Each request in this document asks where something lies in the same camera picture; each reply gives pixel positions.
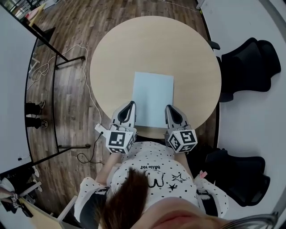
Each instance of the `chair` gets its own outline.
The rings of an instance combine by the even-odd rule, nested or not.
[[[73,205],[75,204],[77,199],[77,196],[74,196],[71,201],[67,204],[65,209],[62,211],[62,213],[59,215],[58,218],[55,218],[46,212],[42,211],[35,205],[30,204],[25,199],[20,199],[20,202],[24,204],[27,209],[32,213],[33,217],[30,218],[31,223],[34,225],[37,229],[64,229],[64,228],[77,228],[73,227],[67,223],[63,222],[63,219],[67,215],[67,213],[71,210]]]
[[[217,150],[206,157],[206,179],[227,193],[240,206],[257,205],[266,194],[270,178],[265,176],[262,157],[233,157]]]
[[[255,38],[250,38],[234,51],[223,54],[220,67],[220,102],[233,100],[233,94],[237,91],[268,91],[271,87],[271,77],[281,71],[273,45]]]
[[[206,42],[208,42],[208,44],[212,48],[212,50],[214,50],[214,49],[220,50],[220,46],[218,43],[213,42],[213,41],[209,41],[209,40],[207,40]]]

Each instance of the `cable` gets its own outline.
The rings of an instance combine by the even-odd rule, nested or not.
[[[181,7],[184,7],[184,8],[186,8],[186,9],[189,9],[189,10],[194,11],[194,12],[197,12],[197,13],[200,13],[200,12],[201,12],[201,11],[197,11],[197,10],[190,9],[190,8],[185,7],[185,6],[182,6],[182,5],[178,5],[178,4],[173,3],[173,2],[167,2],[167,1],[162,1],[162,0],[158,0],[158,1],[160,1],[160,2],[165,2],[165,3],[170,3],[170,4],[173,4],[173,5],[177,5],[177,6],[181,6]]]
[[[92,162],[91,160],[93,159],[93,156],[94,156],[94,149],[95,149],[95,143],[97,142],[97,140],[99,139],[99,137],[101,136],[101,135],[103,135],[103,132],[100,132],[100,135],[98,136],[98,138],[95,140],[95,142],[94,142],[94,145],[93,145],[93,155],[92,155],[92,157],[91,157],[91,159],[89,160],[88,159],[88,157],[84,154],[84,153],[79,153],[77,156],[76,156],[76,158],[78,159],[78,161],[80,162],[80,163],[82,163],[82,164],[86,164],[86,163],[92,163],[92,164],[102,164],[102,165],[104,165],[102,162]],[[84,155],[85,156],[85,158],[86,158],[86,160],[88,160],[88,161],[81,161],[80,159],[79,159],[79,155]]]
[[[86,47],[82,47],[82,46],[76,44],[76,45],[74,45],[73,47],[71,47],[68,51],[64,52],[63,55],[65,55],[66,53],[68,53],[68,52],[69,52],[71,49],[73,49],[75,46],[78,46],[78,47],[80,47],[80,48],[84,48],[84,49],[86,50],[86,58],[85,58],[85,65],[84,65],[85,84],[86,84],[87,87],[88,87],[90,99],[91,99],[91,101],[93,102],[94,106],[96,107],[96,109],[97,109],[97,111],[98,111],[98,113],[99,113],[99,117],[100,117],[100,122],[99,122],[99,124],[101,124],[101,123],[102,123],[102,117],[101,117],[101,114],[100,114],[100,111],[99,111],[98,107],[96,106],[95,102],[93,101],[93,98],[91,97],[91,90],[90,90],[90,87],[89,87],[89,85],[88,85],[87,77],[86,77],[86,74],[85,74],[85,69],[86,69],[86,65],[87,65],[87,61],[88,61],[88,50],[87,50],[87,48],[86,48]],[[50,68],[49,62],[50,62],[54,57],[55,57],[55,56],[53,56],[52,58],[50,58],[49,61],[48,61],[48,63],[46,63],[46,64],[44,64],[44,65],[38,67],[37,69],[35,69],[35,71],[34,71],[33,74],[32,74],[32,77],[31,77],[32,84],[28,87],[27,90],[29,90],[30,87],[31,87],[35,82],[37,82],[38,80],[40,80],[40,78],[41,78],[42,76],[46,76],[46,75],[47,75],[47,73],[49,72],[49,68]],[[46,68],[43,72],[37,71],[38,69],[40,69],[41,67],[44,67],[44,66],[46,66],[46,65],[47,65],[47,68]],[[34,76],[34,73],[35,73],[36,71],[37,71],[37,74],[36,74],[36,76],[35,76],[35,79],[33,80],[33,76]]]

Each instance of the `star print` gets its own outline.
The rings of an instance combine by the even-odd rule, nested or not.
[[[179,181],[181,183],[183,183],[183,181],[186,181],[185,179],[182,178],[182,174],[179,174],[178,176],[172,174],[172,176],[174,178],[172,181]]]
[[[173,189],[175,189],[175,188],[177,188],[177,187],[175,187],[175,184],[173,184],[173,185],[169,185],[170,187],[170,189],[173,191]]]

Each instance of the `wooden floor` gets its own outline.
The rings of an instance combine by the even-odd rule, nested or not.
[[[192,9],[195,9],[196,5],[195,0],[173,2]],[[42,30],[56,27],[50,44],[62,53],[76,44],[87,47],[86,73],[89,84],[91,57],[102,37],[110,29],[128,19],[147,15],[174,18],[189,25],[207,39],[200,13],[157,0],[61,0],[43,11],[36,24]],[[34,57],[41,61],[41,65],[54,56],[46,46],[37,47],[35,53]],[[75,47],[66,54],[68,58],[80,55],[86,55],[86,52],[79,47]],[[50,70],[47,75],[42,76],[27,91],[28,102],[46,101],[41,117],[49,123],[51,122],[51,79],[54,61],[54,58],[50,61]],[[93,143],[98,136],[94,127],[99,122],[99,114],[90,100],[83,67],[84,62],[78,60],[63,65],[56,71],[55,124],[59,145],[91,144],[92,147],[88,150],[70,150],[37,166],[41,175],[39,180],[43,187],[37,204],[56,215],[64,209],[74,195],[78,194],[82,179],[87,176],[95,178],[102,167],[101,164],[81,164],[76,158],[79,153],[85,153],[90,158],[93,153]],[[101,114],[103,124],[107,126],[109,118],[103,112]],[[50,123],[47,129],[28,129],[34,161],[56,153],[51,126]],[[213,145],[215,112],[196,132],[200,145]],[[104,163],[108,157],[103,141],[104,139],[100,138],[96,144],[93,162],[103,161]]]

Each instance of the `office chair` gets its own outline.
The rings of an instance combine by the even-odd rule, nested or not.
[[[271,77],[281,71],[273,45],[255,38],[250,38],[234,51],[223,54],[220,67],[220,102],[233,100],[233,94],[237,91],[268,91],[271,87]]]
[[[213,42],[213,41],[209,41],[207,40],[206,42],[208,42],[208,44],[210,45],[210,47],[212,48],[212,50],[216,49],[216,50],[220,50],[220,46],[218,43]]]
[[[266,194],[270,178],[265,176],[262,157],[233,157],[217,150],[206,157],[206,179],[214,183],[240,206],[257,205]]]

